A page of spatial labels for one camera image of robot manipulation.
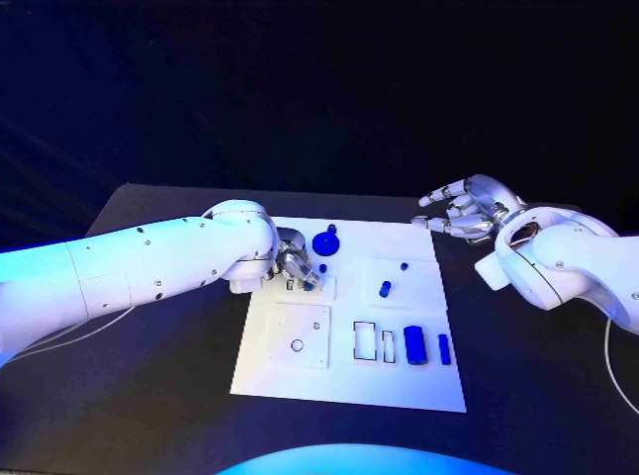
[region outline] black backdrop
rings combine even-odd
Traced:
[[[639,9],[0,1],[0,249],[79,237],[124,182],[477,172],[639,233]]]

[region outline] table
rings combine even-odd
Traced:
[[[229,198],[276,216],[408,223],[421,214],[413,198],[126,184],[88,235],[196,215]],[[604,315],[582,301],[546,313],[513,289],[491,292],[473,271],[490,246],[432,239],[465,414],[229,395],[249,296],[219,281],[2,368],[0,467],[201,474],[287,448],[353,442],[519,473],[639,472],[639,418],[602,365]],[[639,406],[639,337],[618,329],[611,363]]]

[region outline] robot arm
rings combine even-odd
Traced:
[[[0,253],[0,367],[50,333],[219,278],[233,293],[252,292],[274,265],[320,285],[295,239],[289,248],[263,208],[232,200],[209,217]]]
[[[448,219],[419,216],[412,224],[470,243],[496,233],[494,251],[474,264],[488,287],[512,284],[543,310],[581,298],[639,334],[639,237],[618,237],[601,221],[571,210],[530,208],[484,175],[435,190],[419,205],[451,196]]]

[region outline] rectangular slot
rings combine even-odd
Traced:
[[[380,333],[380,340],[383,341],[383,362],[395,363],[395,340],[393,333],[386,330]]]
[[[376,361],[376,326],[369,322],[353,322],[354,347],[351,357]]]

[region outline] white mat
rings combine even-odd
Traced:
[[[252,294],[230,394],[464,413],[429,233],[395,223],[302,218],[274,218],[274,223],[302,233],[312,268],[325,264],[323,277],[334,281],[328,278],[324,289],[312,292],[289,291],[276,276]],[[340,249],[320,257],[311,242],[328,224],[336,225]],[[400,262],[409,264],[405,271]],[[377,295],[383,280],[392,283],[386,299]],[[376,361],[353,359],[353,322],[375,324]],[[424,329],[429,362],[421,366],[406,360],[402,328],[409,325]],[[395,364],[383,362],[382,331],[393,332]],[[442,333],[449,366],[441,365]]]

